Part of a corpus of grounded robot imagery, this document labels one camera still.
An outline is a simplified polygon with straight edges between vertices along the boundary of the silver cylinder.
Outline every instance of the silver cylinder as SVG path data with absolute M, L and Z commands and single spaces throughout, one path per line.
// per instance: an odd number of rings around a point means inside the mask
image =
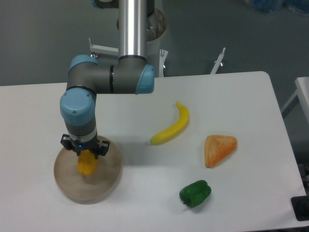
M 119 0 L 119 57 L 147 57 L 146 12 L 146 0 Z

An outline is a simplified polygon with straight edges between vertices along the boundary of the yellow banana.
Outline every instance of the yellow banana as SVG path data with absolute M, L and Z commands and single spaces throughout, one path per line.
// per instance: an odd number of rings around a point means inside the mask
M 172 126 L 166 128 L 165 130 L 154 135 L 150 140 L 150 142 L 152 144 L 154 144 L 154 145 L 162 144 L 162 143 L 174 138 L 176 135 L 178 135 L 180 132 L 182 132 L 183 129 L 188 124 L 188 122 L 189 122 L 189 111 L 188 111 L 187 107 L 181 105 L 181 103 L 179 101 L 176 102 L 176 106 L 179 109 L 179 119 Z
M 91 176 L 97 167 L 98 159 L 89 150 L 82 150 L 78 156 L 77 170 L 80 175 Z

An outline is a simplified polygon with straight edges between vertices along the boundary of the green bell pepper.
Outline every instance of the green bell pepper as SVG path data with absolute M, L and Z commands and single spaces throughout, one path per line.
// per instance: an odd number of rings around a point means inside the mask
M 201 204 L 211 193 L 211 188 L 205 180 L 198 180 L 186 187 L 180 192 L 180 199 L 187 206 L 194 208 Z

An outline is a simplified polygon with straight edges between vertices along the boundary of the orange triangular object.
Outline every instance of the orange triangular object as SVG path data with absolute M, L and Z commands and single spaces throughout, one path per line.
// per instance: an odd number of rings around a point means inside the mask
M 237 139 L 233 136 L 210 135 L 205 142 L 205 166 L 214 167 L 231 154 L 237 147 Z

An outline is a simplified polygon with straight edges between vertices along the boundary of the toy bread slice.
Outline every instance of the toy bread slice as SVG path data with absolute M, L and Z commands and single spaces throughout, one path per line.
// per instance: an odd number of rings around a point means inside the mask
M 231 154 L 237 147 L 237 139 L 233 136 L 210 135 L 206 138 L 204 155 L 205 166 L 214 167 Z
M 78 156 L 77 170 L 80 175 L 91 176 L 97 167 L 98 159 L 89 150 L 82 150 Z

